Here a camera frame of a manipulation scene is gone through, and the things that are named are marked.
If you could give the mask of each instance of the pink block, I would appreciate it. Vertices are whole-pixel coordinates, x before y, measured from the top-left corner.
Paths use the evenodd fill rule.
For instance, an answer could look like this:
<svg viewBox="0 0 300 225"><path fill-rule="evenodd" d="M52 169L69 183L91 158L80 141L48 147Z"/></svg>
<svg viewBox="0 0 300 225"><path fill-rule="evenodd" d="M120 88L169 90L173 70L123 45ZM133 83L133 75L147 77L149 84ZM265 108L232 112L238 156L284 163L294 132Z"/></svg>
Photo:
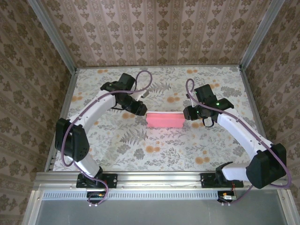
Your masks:
<svg viewBox="0 0 300 225"><path fill-rule="evenodd" d="M147 112L149 128L181 128L185 121L183 112Z"/></svg>

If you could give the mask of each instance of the wall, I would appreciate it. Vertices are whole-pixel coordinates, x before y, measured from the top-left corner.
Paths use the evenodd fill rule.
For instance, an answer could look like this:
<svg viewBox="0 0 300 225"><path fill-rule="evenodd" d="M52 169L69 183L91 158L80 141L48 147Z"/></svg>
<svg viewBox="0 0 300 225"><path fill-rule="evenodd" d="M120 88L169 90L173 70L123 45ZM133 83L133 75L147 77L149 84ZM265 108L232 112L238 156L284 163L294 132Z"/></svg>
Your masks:
<svg viewBox="0 0 300 225"><path fill-rule="evenodd" d="M300 1L287 0L246 74L266 135L287 148L300 211Z"/></svg>
<svg viewBox="0 0 300 225"><path fill-rule="evenodd" d="M42 0L77 67L239 64L270 0Z"/></svg>
<svg viewBox="0 0 300 225"><path fill-rule="evenodd" d="M0 224L22 221L69 79L28 3L0 1Z"/></svg>

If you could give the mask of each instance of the floral tablecloth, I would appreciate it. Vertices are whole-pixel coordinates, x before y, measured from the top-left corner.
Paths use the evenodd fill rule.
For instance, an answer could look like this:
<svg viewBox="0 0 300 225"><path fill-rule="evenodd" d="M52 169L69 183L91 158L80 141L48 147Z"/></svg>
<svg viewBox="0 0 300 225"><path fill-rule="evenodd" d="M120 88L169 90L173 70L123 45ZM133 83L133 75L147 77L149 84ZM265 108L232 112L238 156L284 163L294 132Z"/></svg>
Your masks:
<svg viewBox="0 0 300 225"><path fill-rule="evenodd" d="M132 76L143 68L81 69L68 116L80 111L105 82L117 81L122 73ZM217 98L227 98L240 115L256 129L238 67L150 67L153 83L143 100L149 111L182 111L191 105L185 82L195 88L210 84ZM141 74L137 89L149 82ZM228 161L248 162L237 141L221 126L203 126L201 120L185 121L183 128L148 128L145 116L110 110L88 133L90 154L105 171L204 171ZM65 168L57 154L54 171Z"/></svg>

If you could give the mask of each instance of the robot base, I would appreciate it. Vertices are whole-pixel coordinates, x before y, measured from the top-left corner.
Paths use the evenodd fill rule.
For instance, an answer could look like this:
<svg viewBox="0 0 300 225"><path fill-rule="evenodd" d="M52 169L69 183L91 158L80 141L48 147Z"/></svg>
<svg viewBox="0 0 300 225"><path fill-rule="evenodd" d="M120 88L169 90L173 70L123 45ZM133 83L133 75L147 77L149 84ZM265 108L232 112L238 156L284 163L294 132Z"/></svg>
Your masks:
<svg viewBox="0 0 300 225"><path fill-rule="evenodd" d="M201 186L202 188L232 188L233 183L236 188L243 188L244 184L239 180L228 180L227 182L218 182L214 172L201 173Z"/></svg>
<svg viewBox="0 0 300 225"><path fill-rule="evenodd" d="M108 188L117 188L118 175L116 173L99 173L95 176L96 179L103 180ZM84 175L79 174L77 177L76 188L105 188L104 184L90 180Z"/></svg>

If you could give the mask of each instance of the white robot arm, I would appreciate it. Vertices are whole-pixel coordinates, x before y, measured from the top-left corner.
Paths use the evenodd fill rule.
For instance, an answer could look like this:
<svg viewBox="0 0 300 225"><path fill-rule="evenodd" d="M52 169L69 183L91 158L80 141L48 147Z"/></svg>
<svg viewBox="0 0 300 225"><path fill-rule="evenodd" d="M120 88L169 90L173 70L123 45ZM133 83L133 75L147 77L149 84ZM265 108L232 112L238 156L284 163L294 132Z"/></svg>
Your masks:
<svg viewBox="0 0 300 225"><path fill-rule="evenodd" d="M222 110L224 113L196 105L191 99L192 105L186 107L183 111L185 118L187 120L202 119L203 123L204 119L211 118L211 126L213 126L214 123L218 123L224 127L245 149L251 161L250 164L228 162L217 167L215 180L220 185L229 180L243 180L250 181L256 188L263 188L285 176L286 172L283 167L261 143L264 142L286 165L286 150L283 145L274 145L272 142L259 135L245 120L243 120L227 99L223 98L217 100L217 97L213 94L208 84L195 89L195 95L198 98L198 102L201 102L210 108ZM238 120L242 121L247 128L226 113L238 118ZM258 141L255 139L253 134L258 136L261 140Z"/></svg>
<svg viewBox="0 0 300 225"><path fill-rule="evenodd" d="M98 99L111 91L131 90L134 83L135 79L132 76L122 74L119 81L104 84L98 94L80 112L70 117L69 120L60 118L56 124L55 147L61 150L66 128L79 117L68 134L64 154L69 159L74 160L76 165L90 177L95 177L102 172L102 168L89 154L90 146L86 134L92 125L107 110L114 108L117 103L122 106L122 109L130 113L140 116L145 115L147 107L140 101L140 98L146 97L148 91L144 90L131 95L127 93L109 94L100 100Z"/></svg>

